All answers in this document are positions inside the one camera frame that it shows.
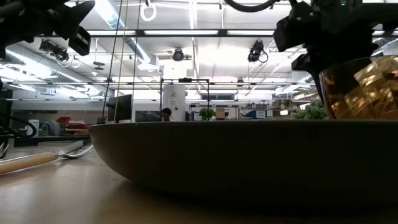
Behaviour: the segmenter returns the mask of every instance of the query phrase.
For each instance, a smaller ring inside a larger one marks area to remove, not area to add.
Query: wooden handle
[[[0,174],[5,174],[15,170],[36,166],[46,162],[53,161],[57,156],[52,152],[45,152],[36,154],[33,156],[25,156],[15,159],[10,159],[9,161],[2,161],[0,163]]]

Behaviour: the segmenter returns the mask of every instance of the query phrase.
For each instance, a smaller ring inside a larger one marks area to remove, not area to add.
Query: potted plant
[[[202,121],[209,121],[215,115],[215,112],[213,109],[202,108],[199,111],[199,115],[201,116]]]
[[[294,119],[326,119],[326,108],[320,100],[311,102],[304,110],[298,109],[292,114]]]

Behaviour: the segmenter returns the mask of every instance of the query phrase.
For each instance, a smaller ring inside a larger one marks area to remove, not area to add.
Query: wooden table
[[[9,158],[52,149],[17,147]],[[93,152],[0,175],[0,223],[398,223],[398,209],[309,218],[182,202],[133,186]]]

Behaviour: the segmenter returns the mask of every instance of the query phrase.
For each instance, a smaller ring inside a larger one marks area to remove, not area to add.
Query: desk
[[[16,147],[8,158],[52,149]],[[59,159],[0,175],[0,223],[398,223],[398,209],[344,217],[262,214],[265,213],[241,213],[194,202],[178,202],[138,189],[109,169],[95,152],[81,159]]]

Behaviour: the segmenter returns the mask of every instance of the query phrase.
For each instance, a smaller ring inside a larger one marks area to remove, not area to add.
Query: amber glass
[[[398,56],[362,58],[320,74],[331,119],[398,119]]]

